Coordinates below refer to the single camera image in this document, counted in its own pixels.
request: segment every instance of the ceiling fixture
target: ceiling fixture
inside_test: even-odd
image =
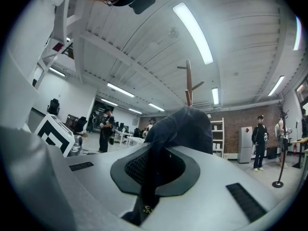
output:
[[[299,48],[300,37],[302,35],[302,24],[300,23],[299,18],[296,16],[296,38],[294,43],[293,50],[296,51]]]
[[[297,88],[297,92],[300,92],[304,88],[304,85],[300,85],[299,88]]]
[[[212,57],[211,50],[192,12],[187,8],[185,3],[183,2],[175,6],[173,8],[173,11],[178,15],[178,17],[181,19],[181,21],[184,23],[189,33],[191,34],[194,42],[196,43],[201,53],[204,63],[205,64],[212,63],[214,60]]]
[[[57,74],[59,74],[59,75],[61,75],[61,76],[65,77],[65,74],[63,74],[63,73],[59,72],[58,70],[55,70],[55,69],[54,69],[54,68],[52,68],[52,67],[50,67],[49,69],[50,69],[51,71],[53,71],[53,72],[55,72],[55,73],[57,73]]]
[[[213,100],[214,105],[219,104],[219,94],[218,94],[218,88],[212,88],[212,94],[213,94]]]
[[[133,95],[133,94],[131,94],[131,93],[125,91],[125,90],[122,90],[121,88],[116,87],[116,86],[114,86],[113,84],[108,83],[107,86],[109,86],[109,87],[111,87],[112,89],[115,89],[115,90],[117,90],[117,91],[119,91],[119,92],[121,92],[121,93],[124,93],[124,94],[128,95],[128,96],[131,97],[131,98],[135,97],[135,95]]]
[[[281,82],[283,81],[284,76],[280,76],[279,80],[277,81],[276,85],[274,86],[274,88],[270,91],[270,93],[268,94],[268,96],[271,96],[275,90],[279,87],[279,85],[281,84]]]
[[[140,114],[140,115],[142,115],[142,113],[140,112],[140,111],[137,111],[137,110],[133,110],[133,109],[129,109],[130,111],[132,111],[132,112],[135,112],[135,113],[137,113],[137,114]]]
[[[165,110],[163,110],[162,108],[159,108],[159,107],[157,107],[156,105],[154,105],[154,104],[152,104],[152,103],[149,103],[149,105],[152,106],[152,107],[154,107],[155,109],[160,110],[160,111],[165,111]]]
[[[116,103],[113,103],[113,102],[107,101],[107,100],[102,99],[102,98],[101,98],[101,100],[102,100],[103,102],[105,102],[105,103],[109,103],[109,104],[111,104],[111,105],[117,106],[117,104],[116,104]]]

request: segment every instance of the white shelf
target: white shelf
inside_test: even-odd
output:
[[[223,121],[211,121],[211,123],[222,123]]]

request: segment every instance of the ceiling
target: ceiling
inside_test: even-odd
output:
[[[213,63],[204,64],[173,12],[180,2],[200,25]],[[279,99],[307,63],[304,37],[300,49],[293,50],[295,15],[282,0],[156,0],[140,15],[128,6],[92,2],[82,17],[78,34],[73,33],[81,80],[96,86],[98,97],[145,115],[157,113],[149,103],[167,112],[185,104],[186,71],[177,66],[187,59],[193,85],[205,82],[193,92],[193,105],[206,111]],[[281,75],[283,83],[268,97]],[[135,97],[110,89],[108,82]],[[218,106],[213,105],[214,87],[219,88]]]

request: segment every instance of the desk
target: desk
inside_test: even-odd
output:
[[[135,142],[135,143],[137,143],[137,145],[138,144],[143,144],[144,143],[144,139],[142,139],[142,138],[137,138],[137,137],[127,137],[127,141],[126,141],[126,146],[127,147],[129,147],[129,142]]]
[[[120,131],[116,130],[115,135],[117,135],[117,134],[119,134],[120,137],[121,137],[121,139],[120,139],[120,145],[122,144],[123,136],[125,136],[125,135],[126,135],[126,136],[131,136],[131,133],[124,133],[124,132],[120,132]]]
[[[290,144],[297,144],[297,143],[300,143],[298,163],[294,164],[292,167],[296,167],[296,168],[301,168],[301,167],[302,167],[302,165],[301,165],[301,163],[300,163],[300,159],[301,159],[301,157],[302,157],[302,144],[305,144],[305,149],[306,149],[307,142],[308,142],[308,137],[307,137],[307,138],[302,138],[302,139],[299,140],[299,141],[292,141],[292,142],[290,142]]]

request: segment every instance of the chair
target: chair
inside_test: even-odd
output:
[[[80,133],[83,130],[83,127],[85,126],[85,124],[88,121],[86,120],[86,118],[84,116],[82,116],[77,123],[74,126],[71,126],[71,129],[73,130],[74,134]]]
[[[54,98],[53,100],[50,101],[50,105],[48,105],[47,107],[47,112],[55,116],[58,115],[60,110],[59,105],[60,105],[59,101]]]

